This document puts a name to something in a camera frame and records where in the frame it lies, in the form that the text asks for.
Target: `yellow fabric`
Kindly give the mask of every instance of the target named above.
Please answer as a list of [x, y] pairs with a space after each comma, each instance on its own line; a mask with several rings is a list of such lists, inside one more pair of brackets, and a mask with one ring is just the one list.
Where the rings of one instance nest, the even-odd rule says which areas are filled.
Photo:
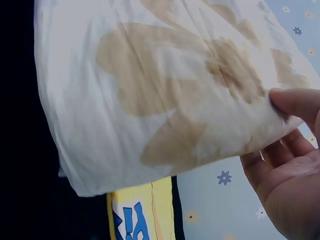
[[[117, 229], [122, 238], [126, 239], [124, 208], [132, 208], [132, 227], [133, 230], [135, 229], [137, 221], [134, 219], [134, 206], [138, 203], [142, 206], [150, 240], [176, 240], [171, 177], [121, 189], [107, 195], [111, 240], [117, 239]], [[122, 220], [117, 229], [115, 229], [113, 212]]]

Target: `fingernail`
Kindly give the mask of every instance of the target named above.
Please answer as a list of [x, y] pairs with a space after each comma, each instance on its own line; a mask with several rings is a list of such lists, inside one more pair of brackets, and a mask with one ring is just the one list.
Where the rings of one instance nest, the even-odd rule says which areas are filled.
[[272, 88], [271, 91], [273, 91], [273, 92], [282, 92], [283, 89], [281, 89], [281, 88]]

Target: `yellow printed item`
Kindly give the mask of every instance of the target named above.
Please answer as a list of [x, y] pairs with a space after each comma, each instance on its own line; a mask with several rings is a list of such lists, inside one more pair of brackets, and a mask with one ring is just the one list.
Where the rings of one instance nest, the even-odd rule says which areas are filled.
[[176, 240], [171, 177], [107, 194], [111, 240]]

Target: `white flower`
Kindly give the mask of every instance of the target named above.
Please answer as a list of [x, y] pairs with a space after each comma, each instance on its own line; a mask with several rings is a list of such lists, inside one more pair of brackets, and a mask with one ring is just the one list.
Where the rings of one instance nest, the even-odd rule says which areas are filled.
[[288, 14], [288, 13], [291, 12], [291, 10], [290, 10], [287, 6], [283, 6], [283, 7], [282, 7], [282, 10], [283, 10], [286, 14]]
[[266, 211], [262, 206], [259, 207], [259, 211], [257, 211], [255, 215], [257, 215], [258, 219], [261, 219], [261, 218], [264, 219], [267, 216]]

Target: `flower print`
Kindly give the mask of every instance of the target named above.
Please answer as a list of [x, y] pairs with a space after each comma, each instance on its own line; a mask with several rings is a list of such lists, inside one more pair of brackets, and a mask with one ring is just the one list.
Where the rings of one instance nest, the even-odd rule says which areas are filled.
[[259, 211], [255, 213], [255, 215], [257, 215], [258, 219], [261, 219], [261, 218], [264, 219], [267, 216], [267, 213], [265, 209], [261, 206], [259, 207]]
[[309, 52], [309, 54], [310, 54], [311, 56], [315, 56], [315, 55], [316, 55], [316, 51], [313, 50], [312, 48], [309, 48], [308, 52]]
[[291, 12], [290, 8], [288, 8], [287, 6], [283, 6], [283, 7], [282, 7], [282, 10], [283, 10], [286, 14], [288, 14], [288, 13]]
[[317, 139], [316, 139], [316, 137], [315, 137], [313, 134], [311, 134], [311, 136], [308, 137], [308, 141], [309, 141], [309, 143], [311, 143], [315, 148], [318, 147]]
[[237, 237], [233, 235], [227, 235], [223, 238], [223, 240], [237, 240]]
[[188, 224], [195, 224], [195, 223], [197, 223], [198, 220], [199, 220], [199, 214], [196, 213], [194, 210], [186, 211], [184, 220], [185, 220]]
[[224, 184], [225, 186], [227, 185], [227, 183], [231, 183], [231, 178], [232, 176], [229, 175], [229, 171], [225, 172], [225, 171], [221, 171], [221, 175], [216, 177], [217, 179], [219, 179], [218, 184]]
[[294, 29], [293, 29], [293, 31], [294, 31], [294, 33], [295, 33], [296, 35], [298, 34], [298, 35], [300, 36], [300, 35], [302, 34], [302, 31], [301, 31], [301, 29], [300, 29], [299, 27], [296, 27], [296, 26], [295, 26]]
[[306, 11], [305, 15], [307, 15], [307, 17], [310, 18], [310, 19], [312, 19], [314, 17], [314, 15], [309, 11]]

